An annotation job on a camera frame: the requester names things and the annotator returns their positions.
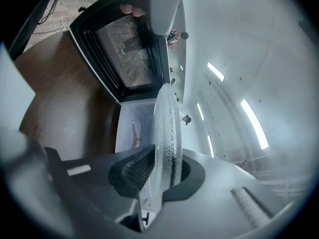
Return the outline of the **person's left hand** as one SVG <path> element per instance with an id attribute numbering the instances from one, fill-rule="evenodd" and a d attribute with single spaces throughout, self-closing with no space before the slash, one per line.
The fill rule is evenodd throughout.
<path id="1" fill-rule="evenodd" d="M 141 17 L 146 15 L 146 12 L 138 7 L 134 7 L 130 4 L 121 4 L 121 12 L 124 14 L 132 14 L 134 17 Z"/>

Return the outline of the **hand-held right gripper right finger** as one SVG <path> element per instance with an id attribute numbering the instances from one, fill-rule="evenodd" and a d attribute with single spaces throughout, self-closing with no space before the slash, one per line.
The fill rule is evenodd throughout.
<path id="1" fill-rule="evenodd" d="M 238 166 L 183 150 L 183 180 L 163 193 L 152 239 L 273 239 L 296 208 Z"/>

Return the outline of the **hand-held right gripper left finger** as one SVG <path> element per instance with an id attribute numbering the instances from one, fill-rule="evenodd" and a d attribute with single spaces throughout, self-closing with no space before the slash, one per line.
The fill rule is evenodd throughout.
<path id="1" fill-rule="evenodd" d="M 119 224 L 140 224 L 140 192 L 155 166 L 155 146 L 101 156 L 61 160 L 53 148 L 45 148 L 53 178 L 77 197 Z"/>

